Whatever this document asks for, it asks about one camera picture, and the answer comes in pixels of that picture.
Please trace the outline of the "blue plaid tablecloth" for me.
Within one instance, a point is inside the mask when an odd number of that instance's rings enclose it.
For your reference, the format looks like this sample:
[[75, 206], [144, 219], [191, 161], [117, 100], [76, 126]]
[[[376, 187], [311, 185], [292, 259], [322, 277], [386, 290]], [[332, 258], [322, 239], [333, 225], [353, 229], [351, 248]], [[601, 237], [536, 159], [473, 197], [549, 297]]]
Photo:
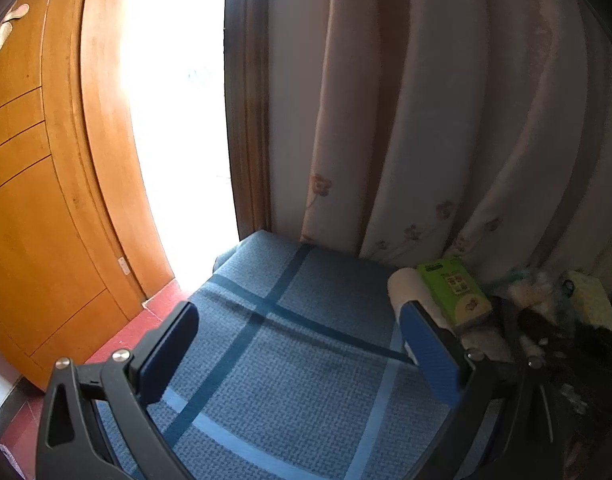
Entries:
[[198, 479], [401, 479], [450, 408], [408, 356], [397, 270], [266, 232], [193, 296], [199, 330], [148, 407]]

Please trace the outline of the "clear bag of cotton balls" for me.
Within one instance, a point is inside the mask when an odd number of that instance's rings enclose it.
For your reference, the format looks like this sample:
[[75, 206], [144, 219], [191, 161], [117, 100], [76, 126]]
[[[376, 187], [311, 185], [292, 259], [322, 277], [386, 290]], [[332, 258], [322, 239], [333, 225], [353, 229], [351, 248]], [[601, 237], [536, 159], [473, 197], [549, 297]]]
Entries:
[[477, 326], [466, 330], [460, 336], [460, 342], [465, 350], [477, 349], [494, 362], [513, 363], [514, 358], [510, 346], [494, 327]]

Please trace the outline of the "yellow blue tissue box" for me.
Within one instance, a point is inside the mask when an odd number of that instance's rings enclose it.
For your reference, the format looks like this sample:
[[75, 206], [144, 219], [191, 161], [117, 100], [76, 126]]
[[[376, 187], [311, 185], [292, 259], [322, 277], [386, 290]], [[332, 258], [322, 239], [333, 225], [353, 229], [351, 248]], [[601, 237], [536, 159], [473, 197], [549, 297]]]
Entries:
[[566, 280], [574, 286], [571, 303], [583, 322], [612, 332], [612, 305], [602, 283], [577, 271], [568, 271]]

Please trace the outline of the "wooden door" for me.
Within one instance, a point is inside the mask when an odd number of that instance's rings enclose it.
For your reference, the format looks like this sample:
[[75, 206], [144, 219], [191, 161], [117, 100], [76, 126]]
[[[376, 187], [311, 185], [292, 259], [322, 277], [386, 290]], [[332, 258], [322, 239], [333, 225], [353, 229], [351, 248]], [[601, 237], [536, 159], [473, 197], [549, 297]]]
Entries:
[[173, 277], [120, 84], [126, 0], [11, 0], [0, 21], [0, 353], [39, 388]]

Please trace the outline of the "green tissue packet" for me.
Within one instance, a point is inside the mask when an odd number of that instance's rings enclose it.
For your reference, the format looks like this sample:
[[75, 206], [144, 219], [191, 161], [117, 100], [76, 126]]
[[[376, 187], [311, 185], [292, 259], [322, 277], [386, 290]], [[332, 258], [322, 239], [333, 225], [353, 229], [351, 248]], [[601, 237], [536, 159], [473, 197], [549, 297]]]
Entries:
[[417, 272], [455, 332], [474, 326], [491, 313], [490, 300], [459, 258], [423, 263]]

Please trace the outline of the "cotton swab plastic bag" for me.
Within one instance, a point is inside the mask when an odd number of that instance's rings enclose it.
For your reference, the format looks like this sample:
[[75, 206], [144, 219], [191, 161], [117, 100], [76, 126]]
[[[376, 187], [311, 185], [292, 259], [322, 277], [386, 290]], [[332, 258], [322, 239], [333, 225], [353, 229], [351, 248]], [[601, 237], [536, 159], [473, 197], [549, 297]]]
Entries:
[[542, 315], [548, 322], [562, 322], [567, 312], [567, 298], [562, 282], [546, 272], [522, 269], [507, 275], [501, 286], [502, 297], [519, 309]]

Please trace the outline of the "white gauze roll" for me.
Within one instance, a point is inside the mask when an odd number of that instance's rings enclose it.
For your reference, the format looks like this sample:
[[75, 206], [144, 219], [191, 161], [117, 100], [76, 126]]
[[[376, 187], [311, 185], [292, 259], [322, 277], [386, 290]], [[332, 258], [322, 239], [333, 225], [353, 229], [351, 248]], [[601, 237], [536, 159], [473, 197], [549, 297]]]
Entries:
[[405, 304], [417, 301], [438, 327], [449, 330], [448, 321], [417, 270], [402, 268], [391, 274], [387, 282], [387, 292], [396, 320], [399, 320]]

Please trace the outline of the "white floral curtain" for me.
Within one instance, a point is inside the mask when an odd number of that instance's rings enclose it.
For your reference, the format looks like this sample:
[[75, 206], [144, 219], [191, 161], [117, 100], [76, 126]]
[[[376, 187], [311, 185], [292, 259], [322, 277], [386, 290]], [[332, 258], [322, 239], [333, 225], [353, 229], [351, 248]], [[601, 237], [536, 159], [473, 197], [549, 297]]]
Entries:
[[612, 40], [584, 0], [269, 0], [272, 227], [612, 290]]

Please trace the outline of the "dark wooden door frame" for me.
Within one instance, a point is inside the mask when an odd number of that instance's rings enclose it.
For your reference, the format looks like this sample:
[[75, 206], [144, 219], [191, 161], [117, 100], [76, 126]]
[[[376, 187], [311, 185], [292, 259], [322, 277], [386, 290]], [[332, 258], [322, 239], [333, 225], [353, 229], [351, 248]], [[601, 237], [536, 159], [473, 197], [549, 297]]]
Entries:
[[225, 119], [237, 232], [271, 228], [269, 0], [225, 0]]

